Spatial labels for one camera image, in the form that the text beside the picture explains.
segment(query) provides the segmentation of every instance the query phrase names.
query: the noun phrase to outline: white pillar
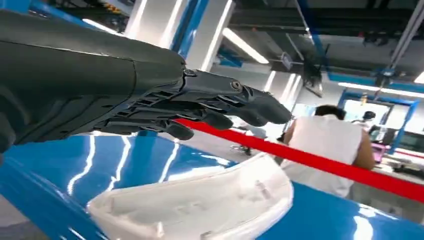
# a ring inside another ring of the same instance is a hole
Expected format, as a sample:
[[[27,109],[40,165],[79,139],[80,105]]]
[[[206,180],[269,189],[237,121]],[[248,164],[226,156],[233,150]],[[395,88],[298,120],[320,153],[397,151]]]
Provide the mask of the white pillar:
[[[209,0],[188,52],[189,69],[211,69],[234,6],[233,0]]]
[[[162,48],[170,48],[189,0],[135,1],[125,36]]]

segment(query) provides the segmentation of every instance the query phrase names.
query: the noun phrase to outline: screw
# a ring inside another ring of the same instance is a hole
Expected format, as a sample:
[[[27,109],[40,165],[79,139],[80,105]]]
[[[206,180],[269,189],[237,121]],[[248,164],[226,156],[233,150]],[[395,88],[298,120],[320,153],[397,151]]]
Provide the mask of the screw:
[[[182,72],[184,73],[184,75],[186,75],[188,77],[196,77],[196,74],[193,70],[186,68],[186,69],[182,70]]]
[[[231,87],[237,91],[241,91],[243,89],[243,85],[237,80],[231,82]]]

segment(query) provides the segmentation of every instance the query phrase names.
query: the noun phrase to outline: white plastic part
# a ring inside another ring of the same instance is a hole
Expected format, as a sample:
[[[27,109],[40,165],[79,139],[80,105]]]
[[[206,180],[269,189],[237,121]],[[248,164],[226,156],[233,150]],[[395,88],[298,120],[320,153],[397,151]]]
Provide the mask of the white plastic part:
[[[260,153],[219,172],[107,191],[87,207],[111,240],[249,240],[292,201],[289,178]]]

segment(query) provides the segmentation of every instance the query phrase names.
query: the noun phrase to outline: glossy blue surface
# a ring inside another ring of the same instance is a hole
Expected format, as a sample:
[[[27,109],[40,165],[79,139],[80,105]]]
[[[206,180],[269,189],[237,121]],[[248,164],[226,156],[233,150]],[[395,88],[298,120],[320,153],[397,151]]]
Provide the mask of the glossy blue surface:
[[[234,164],[160,137],[74,136],[13,147],[0,167],[0,193],[51,239],[96,240],[104,236],[84,206],[103,191]],[[258,239],[424,239],[424,228],[407,220],[300,184],[294,191],[292,209]]]
[[[31,0],[0,0],[0,9],[18,13],[28,13]]]

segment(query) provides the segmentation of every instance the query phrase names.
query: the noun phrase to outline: workshop floor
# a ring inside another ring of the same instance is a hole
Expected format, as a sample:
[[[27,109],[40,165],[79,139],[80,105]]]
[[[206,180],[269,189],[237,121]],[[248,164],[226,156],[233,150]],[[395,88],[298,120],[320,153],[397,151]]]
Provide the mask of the workshop floor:
[[[0,195],[0,239],[47,240],[49,238]]]

